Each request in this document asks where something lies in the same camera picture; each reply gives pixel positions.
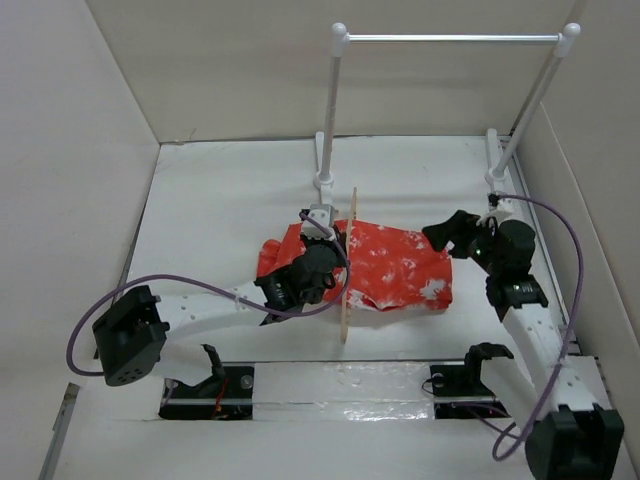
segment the crumpled fabric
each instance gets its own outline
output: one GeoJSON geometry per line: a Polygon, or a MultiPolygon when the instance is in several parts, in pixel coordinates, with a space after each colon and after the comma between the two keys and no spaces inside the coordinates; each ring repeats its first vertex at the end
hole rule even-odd
{"type": "MultiPolygon", "coordinates": [[[[258,276],[288,265],[304,253],[301,223],[290,225],[281,242],[267,240],[258,261],[258,276]]],[[[341,232],[347,221],[338,220],[341,232]]],[[[444,310],[452,301],[451,258],[436,252],[422,232],[400,230],[354,220],[349,242],[351,285],[347,304],[365,310],[389,311],[426,307],[444,310]]],[[[337,286],[327,290],[325,301],[333,300],[344,285],[345,272],[336,269],[337,286]]]]}

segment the white pole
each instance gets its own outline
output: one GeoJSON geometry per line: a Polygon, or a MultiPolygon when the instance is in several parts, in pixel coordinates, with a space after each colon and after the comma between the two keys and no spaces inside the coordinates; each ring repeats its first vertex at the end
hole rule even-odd
{"type": "Polygon", "coordinates": [[[338,80],[340,78],[340,61],[344,48],[349,44],[347,27],[336,23],[331,28],[333,32],[333,46],[331,49],[331,70],[329,74],[329,97],[327,98],[327,112],[324,119],[324,142],[322,145],[322,166],[316,174],[315,183],[318,188],[322,185],[333,185],[331,174],[331,149],[333,147],[333,132],[336,120],[336,101],[338,98],[338,80]]]}
{"type": "Polygon", "coordinates": [[[509,144],[502,153],[498,164],[487,172],[487,181],[489,183],[494,181],[502,182],[505,180],[504,171],[507,168],[509,160],[511,160],[511,157],[520,143],[524,132],[529,126],[529,123],[531,123],[531,119],[533,118],[538,105],[540,105],[540,101],[542,100],[542,97],[544,97],[547,88],[549,88],[551,80],[553,80],[553,76],[560,66],[560,62],[562,62],[562,59],[569,54],[571,45],[573,45],[573,42],[578,35],[580,35],[580,25],[577,23],[570,23],[562,30],[560,40],[553,51],[553,58],[547,65],[546,71],[542,75],[540,82],[538,82],[537,85],[534,85],[534,91],[529,96],[529,102],[522,112],[522,116],[513,131],[513,135],[511,135],[509,144]]]}

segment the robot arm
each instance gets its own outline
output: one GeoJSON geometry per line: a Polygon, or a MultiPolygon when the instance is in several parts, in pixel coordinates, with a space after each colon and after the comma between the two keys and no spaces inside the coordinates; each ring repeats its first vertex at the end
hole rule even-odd
{"type": "Polygon", "coordinates": [[[215,349],[188,342],[189,337],[234,325],[282,322],[300,315],[304,305],[320,303],[325,291],[336,286],[333,270],[346,266],[344,235],[334,225],[330,205],[312,205],[302,213],[313,219],[302,224],[305,252],[268,275],[222,291],[226,297],[155,296],[147,285],[130,289],[93,324],[107,385],[128,385],[148,374],[187,385],[220,377],[224,370],[215,349]]]}
{"type": "Polygon", "coordinates": [[[530,432],[525,453],[536,479],[609,479],[624,432],[622,419],[616,410],[598,405],[571,358],[562,355],[563,340],[548,301],[529,273],[535,232],[519,220],[499,222],[508,214],[498,197],[489,199],[494,208],[489,215],[459,210],[446,222],[423,229],[435,250],[449,245],[454,258],[472,258],[488,274],[487,299],[531,379],[507,347],[483,343],[465,356],[469,382],[491,390],[521,431],[530,432]]]}

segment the black clamp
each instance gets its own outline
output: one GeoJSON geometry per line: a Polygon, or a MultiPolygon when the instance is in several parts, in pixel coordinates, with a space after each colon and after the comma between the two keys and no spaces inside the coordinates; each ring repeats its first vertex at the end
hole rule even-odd
{"type": "Polygon", "coordinates": [[[481,384],[480,374],[482,371],[482,362],[498,357],[513,359],[513,353],[504,345],[497,343],[484,342],[473,345],[464,356],[464,366],[470,382],[473,385],[481,384]]]}

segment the white table surface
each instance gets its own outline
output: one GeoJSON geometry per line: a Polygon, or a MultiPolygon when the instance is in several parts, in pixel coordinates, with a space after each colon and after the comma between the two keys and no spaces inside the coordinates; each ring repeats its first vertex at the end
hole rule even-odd
{"type": "MultiPolygon", "coordinates": [[[[487,210],[483,137],[346,138],[335,142],[333,157],[334,205],[342,218],[354,186],[358,217],[393,227],[420,230],[458,208],[487,210]]],[[[224,287],[253,280],[264,241],[281,239],[299,210],[318,201],[314,171],[310,140],[163,146],[129,278],[169,272],[224,287]]],[[[486,300],[484,272],[472,261],[453,263],[449,309],[354,310],[345,346],[338,309],[269,328],[212,331],[199,340],[215,345],[223,361],[442,359],[461,358],[487,340],[513,347],[486,300]]],[[[534,273],[560,321],[540,252],[534,273]]],[[[152,291],[197,290],[157,282],[152,291]]]]}
{"type": "MultiPolygon", "coordinates": [[[[334,205],[348,211],[357,186],[360,219],[419,230],[459,208],[484,212],[486,165],[483,137],[339,139],[334,205]]],[[[281,238],[298,211],[318,201],[314,171],[310,140],[163,146],[129,278],[165,272],[220,286],[253,279],[262,243],[281,238]]],[[[446,312],[355,311],[345,346],[337,309],[276,326],[214,331],[208,343],[223,362],[459,359],[483,341],[515,350],[486,301],[485,274],[471,261],[454,260],[453,269],[454,300],[446,312]]],[[[540,250],[533,273],[560,322],[540,250]]],[[[157,282],[152,291],[196,290],[157,282]]],[[[304,373],[314,364],[298,365],[304,373]]],[[[606,404],[593,361],[582,359],[580,368],[606,404]]],[[[521,452],[493,462],[495,434],[475,421],[317,421],[281,410],[247,422],[163,421],[157,417],[161,388],[162,380],[153,377],[115,389],[90,380],[78,397],[55,478],[529,478],[521,452]]],[[[256,373],[254,395],[273,398],[278,389],[276,381],[259,383],[256,373]]],[[[625,450],[615,478],[635,478],[632,471],[625,450]]]]}

